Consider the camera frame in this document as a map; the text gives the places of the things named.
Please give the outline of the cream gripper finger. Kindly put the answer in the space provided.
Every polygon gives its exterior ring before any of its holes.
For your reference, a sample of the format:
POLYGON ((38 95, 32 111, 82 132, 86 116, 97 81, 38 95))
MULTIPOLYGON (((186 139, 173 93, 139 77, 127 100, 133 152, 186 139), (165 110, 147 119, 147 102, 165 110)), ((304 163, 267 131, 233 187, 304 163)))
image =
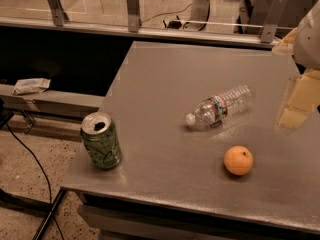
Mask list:
POLYGON ((292 29, 279 43, 272 48, 276 55, 292 55, 298 28, 292 29))
POLYGON ((320 70, 309 68, 296 79, 278 124, 286 129, 297 129, 319 105, 320 70))

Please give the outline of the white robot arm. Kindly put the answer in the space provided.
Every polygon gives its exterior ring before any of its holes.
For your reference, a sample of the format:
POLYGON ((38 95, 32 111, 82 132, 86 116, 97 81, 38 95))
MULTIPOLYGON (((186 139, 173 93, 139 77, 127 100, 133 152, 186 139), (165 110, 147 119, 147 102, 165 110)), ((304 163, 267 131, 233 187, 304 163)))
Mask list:
POLYGON ((272 48, 276 55, 292 55, 305 68, 289 88, 289 97, 278 124, 287 129, 298 128, 320 105, 320 0, 304 16, 299 25, 272 48))

